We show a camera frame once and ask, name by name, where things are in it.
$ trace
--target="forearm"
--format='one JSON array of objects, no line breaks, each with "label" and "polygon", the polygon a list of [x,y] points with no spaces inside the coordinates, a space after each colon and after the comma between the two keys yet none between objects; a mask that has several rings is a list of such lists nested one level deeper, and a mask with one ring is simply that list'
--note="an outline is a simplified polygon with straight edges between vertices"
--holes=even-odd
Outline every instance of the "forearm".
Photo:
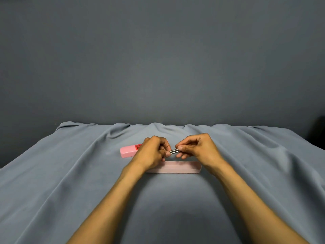
[{"label": "forearm", "polygon": [[131,191],[141,178],[143,170],[125,167],[108,194],[68,241],[68,244],[112,243]]},{"label": "forearm", "polygon": [[307,244],[283,222],[226,162],[216,163],[212,173],[238,210],[255,244]]}]

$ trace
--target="backdrop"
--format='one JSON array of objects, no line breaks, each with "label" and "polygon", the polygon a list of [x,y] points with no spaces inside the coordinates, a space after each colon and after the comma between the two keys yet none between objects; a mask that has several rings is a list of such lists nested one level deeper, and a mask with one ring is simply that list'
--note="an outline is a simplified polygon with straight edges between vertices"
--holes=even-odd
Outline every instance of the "backdrop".
[{"label": "backdrop", "polygon": [[0,0],[0,156],[64,121],[285,127],[325,114],[325,0]]}]

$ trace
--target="blue-gray fabric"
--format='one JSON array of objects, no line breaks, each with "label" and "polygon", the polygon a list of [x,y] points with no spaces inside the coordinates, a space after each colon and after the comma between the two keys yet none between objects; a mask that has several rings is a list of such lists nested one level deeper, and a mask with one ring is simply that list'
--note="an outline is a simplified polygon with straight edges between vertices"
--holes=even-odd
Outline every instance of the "blue-gray fabric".
[{"label": "blue-gray fabric", "polygon": [[[65,243],[131,160],[120,157],[121,147],[157,135],[173,148],[204,132],[278,216],[311,244],[325,243],[325,151],[290,130],[73,122],[0,169],[0,243]],[[145,174],[115,241],[250,243],[221,184],[204,168],[200,174]]]}]

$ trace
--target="hand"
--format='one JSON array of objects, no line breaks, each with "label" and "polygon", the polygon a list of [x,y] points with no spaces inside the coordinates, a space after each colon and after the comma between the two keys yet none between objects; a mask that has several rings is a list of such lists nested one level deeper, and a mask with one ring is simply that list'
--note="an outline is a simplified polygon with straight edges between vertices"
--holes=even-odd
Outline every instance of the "hand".
[{"label": "hand", "polygon": [[163,137],[145,138],[130,164],[140,165],[145,172],[156,167],[160,161],[164,162],[164,157],[169,157],[171,150],[168,141]]},{"label": "hand", "polygon": [[181,142],[177,143],[175,147],[181,151],[176,157],[185,159],[190,156],[196,156],[208,170],[217,166],[219,163],[225,162],[215,143],[207,133],[187,136]]}]

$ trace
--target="left hand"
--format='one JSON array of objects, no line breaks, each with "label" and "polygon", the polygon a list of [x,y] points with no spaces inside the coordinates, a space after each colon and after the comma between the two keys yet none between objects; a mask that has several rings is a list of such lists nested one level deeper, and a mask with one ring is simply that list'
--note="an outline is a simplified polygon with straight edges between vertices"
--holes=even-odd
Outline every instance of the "left hand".
[{"label": "left hand", "polygon": [[164,157],[169,157],[171,150],[168,141],[163,137],[145,138],[130,164],[139,165],[145,172],[156,167],[160,161],[164,162]]}]

